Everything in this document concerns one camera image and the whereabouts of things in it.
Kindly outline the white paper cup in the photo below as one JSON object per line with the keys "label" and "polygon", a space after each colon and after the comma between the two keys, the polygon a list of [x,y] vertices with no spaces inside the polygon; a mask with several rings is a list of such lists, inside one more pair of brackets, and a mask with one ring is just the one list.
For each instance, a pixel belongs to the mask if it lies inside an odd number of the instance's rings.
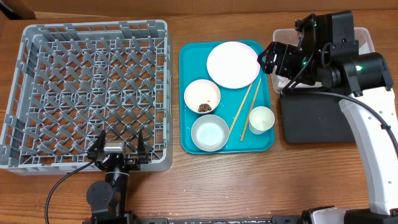
{"label": "white paper cup", "polygon": [[253,134],[262,134],[273,127],[275,115],[265,106],[255,107],[249,114],[249,130]]}

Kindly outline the grey bowl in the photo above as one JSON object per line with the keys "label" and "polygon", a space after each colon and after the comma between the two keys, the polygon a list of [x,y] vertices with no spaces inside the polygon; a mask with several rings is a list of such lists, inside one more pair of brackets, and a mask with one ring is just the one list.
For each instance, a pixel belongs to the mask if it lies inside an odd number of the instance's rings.
{"label": "grey bowl", "polygon": [[193,123],[191,138],[194,145],[202,151],[219,151],[228,142],[229,126],[223,118],[207,114]]}

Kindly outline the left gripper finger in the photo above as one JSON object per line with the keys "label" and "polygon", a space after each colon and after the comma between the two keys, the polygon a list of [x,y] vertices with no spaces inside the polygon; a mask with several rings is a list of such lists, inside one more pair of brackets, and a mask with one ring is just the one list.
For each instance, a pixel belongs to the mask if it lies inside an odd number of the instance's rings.
{"label": "left gripper finger", "polygon": [[106,142],[106,131],[102,130],[96,141],[86,150],[88,159],[96,159],[100,152],[103,151]]}
{"label": "left gripper finger", "polygon": [[147,155],[145,142],[144,142],[144,138],[142,135],[142,130],[139,131],[139,135],[138,135],[137,155],[139,157],[140,164],[148,164],[149,163],[149,157]]}

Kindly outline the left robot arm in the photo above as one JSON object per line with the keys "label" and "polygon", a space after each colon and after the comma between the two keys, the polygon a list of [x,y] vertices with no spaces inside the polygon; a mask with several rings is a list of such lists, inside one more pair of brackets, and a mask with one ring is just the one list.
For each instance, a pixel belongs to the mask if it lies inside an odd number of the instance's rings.
{"label": "left robot arm", "polygon": [[102,131],[87,150],[88,159],[105,172],[104,180],[91,184],[86,200],[91,207],[90,223],[139,223],[132,211],[126,210],[129,173],[141,169],[149,162],[142,133],[138,134],[135,159],[125,157],[125,145],[121,142],[106,142]]}

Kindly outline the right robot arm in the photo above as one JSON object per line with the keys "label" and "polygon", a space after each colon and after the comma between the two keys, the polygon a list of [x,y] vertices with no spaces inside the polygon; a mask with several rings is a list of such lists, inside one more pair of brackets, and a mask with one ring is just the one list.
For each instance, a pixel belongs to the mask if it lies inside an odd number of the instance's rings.
{"label": "right robot arm", "polygon": [[272,42],[257,61],[266,74],[288,79],[284,96],[331,96],[352,130],[368,185],[366,209],[304,210],[300,223],[397,222],[397,114],[384,57],[359,53],[351,11],[295,21],[297,45]]}

